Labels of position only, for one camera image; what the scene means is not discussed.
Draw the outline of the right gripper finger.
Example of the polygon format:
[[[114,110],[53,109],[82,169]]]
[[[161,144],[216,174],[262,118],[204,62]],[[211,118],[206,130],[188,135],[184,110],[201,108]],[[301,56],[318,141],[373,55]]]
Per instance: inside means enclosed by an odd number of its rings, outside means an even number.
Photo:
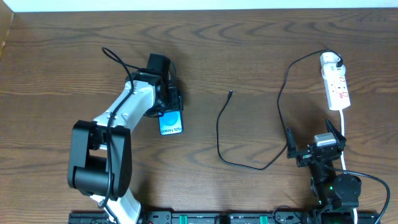
[[[294,135],[293,132],[290,130],[290,128],[287,128],[287,149],[289,152],[297,151]]]
[[[325,124],[327,131],[329,133],[332,133],[332,135],[334,135],[337,144],[346,142],[346,138],[334,127],[334,125],[329,119],[325,120]]]

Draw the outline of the blue screen Galaxy smartphone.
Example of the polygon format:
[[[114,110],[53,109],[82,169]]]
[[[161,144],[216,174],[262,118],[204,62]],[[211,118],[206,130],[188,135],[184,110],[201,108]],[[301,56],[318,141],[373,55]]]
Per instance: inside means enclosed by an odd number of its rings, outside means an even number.
[[[180,134],[183,132],[183,121],[181,111],[171,111],[159,117],[160,134],[163,136]]]

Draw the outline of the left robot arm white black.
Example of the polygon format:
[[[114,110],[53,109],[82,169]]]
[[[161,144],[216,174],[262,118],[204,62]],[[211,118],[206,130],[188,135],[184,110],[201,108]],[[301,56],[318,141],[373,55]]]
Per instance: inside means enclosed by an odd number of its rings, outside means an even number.
[[[129,188],[131,133],[143,116],[178,109],[177,93],[169,72],[134,72],[104,113],[73,126],[67,182],[97,202],[111,222],[144,222],[142,205]]]

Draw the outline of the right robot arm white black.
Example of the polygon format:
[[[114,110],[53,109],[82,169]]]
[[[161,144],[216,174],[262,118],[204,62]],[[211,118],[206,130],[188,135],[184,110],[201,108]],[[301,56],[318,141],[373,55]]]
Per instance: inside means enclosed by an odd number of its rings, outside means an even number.
[[[287,133],[287,157],[298,167],[308,167],[311,188],[320,205],[307,212],[305,223],[348,223],[354,220],[353,210],[359,207],[361,179],[342,172],[337,174],[333,161],[341,157],[346,138],[326,120],[327,132],[314,137],[306,150],[298,150],[290,129]]]

